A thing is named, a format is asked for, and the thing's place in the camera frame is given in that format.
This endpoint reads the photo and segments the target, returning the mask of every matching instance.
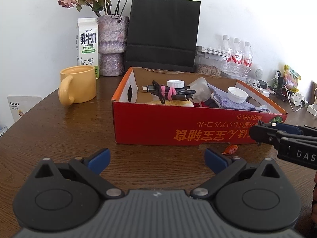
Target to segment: black paper bag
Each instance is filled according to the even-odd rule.
[[[126,70],[130,66],[193,71],[200,2],[132,0]]]

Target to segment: mug handle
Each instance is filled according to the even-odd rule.
[[[58,88],[58,98],[61,104],[64,106],[70,106],[72,103],[74,103],[75,100],[73,97],[70,97],[68,95],[69,84],[71,83],[72,79],[72,75],[67,76],[61,81],[61,84]]]

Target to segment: orange candy wrapper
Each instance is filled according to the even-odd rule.
[[[223,155],[232,155],[235,152],[237,152],[237,150],[238,150],[237,145],[229,145],[228,147],[226,147],[226,149],[224,150],[224,152],[222,154]]]

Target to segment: milk carton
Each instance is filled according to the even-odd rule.
[[[94,66],[98,79],[98,24],[95,18],[77,20],[76,50],[77,65]]]

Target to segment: ribbed gray surface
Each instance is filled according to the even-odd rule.
[[[253,234],[223,222],[207,201],[189,198],[183,190],[131,190],[118,200],[106,201],[88,223],[62,233],[44,234],[27,229],[15,238],[299,238],[295,231]]]

